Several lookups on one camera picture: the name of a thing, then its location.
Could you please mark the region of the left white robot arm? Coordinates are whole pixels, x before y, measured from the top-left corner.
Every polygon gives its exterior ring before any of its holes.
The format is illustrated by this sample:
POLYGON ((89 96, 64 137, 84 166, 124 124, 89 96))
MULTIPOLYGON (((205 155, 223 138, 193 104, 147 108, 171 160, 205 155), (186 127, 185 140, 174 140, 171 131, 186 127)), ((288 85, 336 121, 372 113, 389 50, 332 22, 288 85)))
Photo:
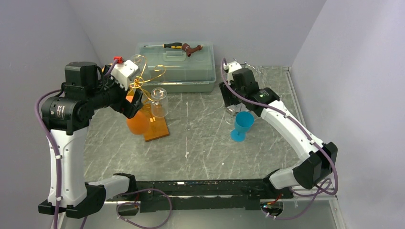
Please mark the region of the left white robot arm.
POLYGON ((94 62, 71 62, 64 73, 60 93, 40 99, 36 106, 51 159, 49 194, 38 211, 81 219, 98 212, 114 196, 132 200, 137 194, 136 178, 131 174, 116 173, 99 182, 85 182, 84 151, 95 111, 110 107, 133 118, 143 107, 143 92, 136 90, 133 99, 127 100, 130 84, 139 73, 130 60, 115 59, 104 68, 94 62))

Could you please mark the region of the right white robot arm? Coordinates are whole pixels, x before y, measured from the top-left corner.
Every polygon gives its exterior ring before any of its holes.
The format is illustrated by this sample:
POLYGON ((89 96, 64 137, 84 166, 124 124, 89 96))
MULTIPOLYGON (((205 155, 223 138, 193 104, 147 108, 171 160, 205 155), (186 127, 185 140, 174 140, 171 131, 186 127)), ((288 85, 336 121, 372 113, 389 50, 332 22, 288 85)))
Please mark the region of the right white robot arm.
POLYGON ((244 141, 257 116, 275 128, 298 156, 295 165, 277 169, 264 179, 263 192, 267 197, 275 198, 287 187, 312 189, 329 175, 333 175, 334 188, 338 188, 335 166, 338 149, 333 142, 325 143, 313 135, 272 89, 259 87, 250 69, 222 67, 221 77, 219 87, 225 107, 245 107, 235 115, 231 138, 236 142, 244 141))

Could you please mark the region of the gold wire wine glass rack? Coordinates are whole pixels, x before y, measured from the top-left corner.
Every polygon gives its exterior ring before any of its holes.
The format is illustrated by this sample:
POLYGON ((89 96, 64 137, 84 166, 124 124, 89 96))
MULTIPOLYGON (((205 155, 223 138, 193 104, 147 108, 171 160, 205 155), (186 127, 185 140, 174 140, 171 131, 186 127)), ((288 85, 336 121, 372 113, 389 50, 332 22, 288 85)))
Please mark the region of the gold wire wine glass rack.
POLYGON ((154 79, 157 79, 161 76, 164 75, 166 68, 163 65, 157 65, 154 67, 153 71, 157 72, 158 75, 156 77, 151 77, 150 73, 149 73, 149 68, 147 70, 147 72, 145 74, 143 73, 139 73, 138 75, 136 75, 134 82, 132 82, 130 84, 130 91, 128 92, 127 95, 127 99, 132 99, 132 96, 134 95, 134 92, 136 89, 139 89, 143 92, 143 97, 142 97, 142 102, 143 104, 149 104, 147 111, 150 113, 150 126, 149 126, 149 130, 142 134, 144 137, 144 140, 146 142, 150 142, 152 140, 157 140, 163 137, 167 137, 170 135, 169 133, 169 129, 166 123, 166 119, 165 117, 163 118, 159 118, 159 117, 155 117, 152 114, 151 111, 151 102, 152 102, 152 98, 151 98, 151 93, 149 91, 147 91, 143 85, 145 85, 146 83, 151 82, 154 79))

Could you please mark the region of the clear wine glass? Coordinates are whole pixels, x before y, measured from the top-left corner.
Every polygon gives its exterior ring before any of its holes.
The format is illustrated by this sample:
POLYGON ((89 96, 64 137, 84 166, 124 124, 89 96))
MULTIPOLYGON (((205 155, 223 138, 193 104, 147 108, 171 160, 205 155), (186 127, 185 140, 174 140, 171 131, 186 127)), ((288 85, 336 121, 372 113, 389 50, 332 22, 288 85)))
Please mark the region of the clear wine glass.
POLYGON ((130 57, 130 60, 139 67, 141 73, 145 74, 148 70, 148 60, 141 54, 135 54, 130 57))

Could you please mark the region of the orange plastic wine glass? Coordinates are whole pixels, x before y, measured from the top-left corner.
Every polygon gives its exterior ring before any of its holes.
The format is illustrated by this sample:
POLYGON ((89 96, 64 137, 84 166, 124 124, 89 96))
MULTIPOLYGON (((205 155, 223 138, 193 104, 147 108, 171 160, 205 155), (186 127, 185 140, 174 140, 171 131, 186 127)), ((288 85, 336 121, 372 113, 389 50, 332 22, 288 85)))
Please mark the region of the orange plastic wine glass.
POLYGON ((131 133, 135 135, 142 135, 149 130, 150 126, 150 113, 147 111, 149 104, 145 104, 133 118, 127 119, 127 126, 131 133))

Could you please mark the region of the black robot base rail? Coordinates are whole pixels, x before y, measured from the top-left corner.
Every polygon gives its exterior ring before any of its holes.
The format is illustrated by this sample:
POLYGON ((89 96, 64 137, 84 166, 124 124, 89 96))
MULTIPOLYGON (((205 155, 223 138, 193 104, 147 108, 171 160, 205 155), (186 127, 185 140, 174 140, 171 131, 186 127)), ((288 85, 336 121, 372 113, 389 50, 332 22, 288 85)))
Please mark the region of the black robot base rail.
POLYGON ((106 202, 140 204, 141 213, 160 210, 260 210, 265 202, 294 197, 290 189, 275 189, 262 179, 137 181, 139 194, 117 195, 106 202))

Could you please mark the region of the clear stemless glass front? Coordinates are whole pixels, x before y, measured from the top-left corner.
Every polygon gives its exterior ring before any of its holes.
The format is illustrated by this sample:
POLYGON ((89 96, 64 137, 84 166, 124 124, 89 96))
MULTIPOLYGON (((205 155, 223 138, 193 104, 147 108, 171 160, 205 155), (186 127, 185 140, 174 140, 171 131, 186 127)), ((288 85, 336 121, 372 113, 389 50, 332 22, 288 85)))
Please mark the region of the clear stemless glass front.
POLYGON ((157 87, 151 91, 151 111, 155 117, 163 118, 168 114, 168 97, 164 88, 157 87))

